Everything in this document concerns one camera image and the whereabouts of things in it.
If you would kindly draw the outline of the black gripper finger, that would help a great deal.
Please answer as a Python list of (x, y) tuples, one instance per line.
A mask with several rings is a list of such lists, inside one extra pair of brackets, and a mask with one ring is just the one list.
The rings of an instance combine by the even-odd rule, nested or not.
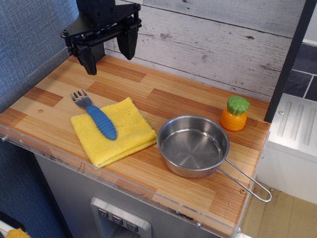
[(78, 60), (82, 66), (84, 66), (86, 72), (89, 75), (96, 75), (97, 68), (94, 55), (92, 53), (92, 48), (87, 45), (79, 44), (77, 45)]
[(119, 28), (119, 35), (117, 36), (117, 43), (120, 52), (128, 59), (131, 60), (136, 51), (138, 39), (138, 22), (128, 21)]

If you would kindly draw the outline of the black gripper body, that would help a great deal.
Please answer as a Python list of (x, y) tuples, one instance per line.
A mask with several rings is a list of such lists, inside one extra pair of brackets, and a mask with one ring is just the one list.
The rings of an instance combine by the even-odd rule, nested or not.
[(78, 56), (77, 45), (89, 47), (116, 38), (125, 22), (138, 22), (141, 5), (137, 3), (116, 5), (114, 0), (78, 0), (77, 19), (60, 33), (69, 55)]

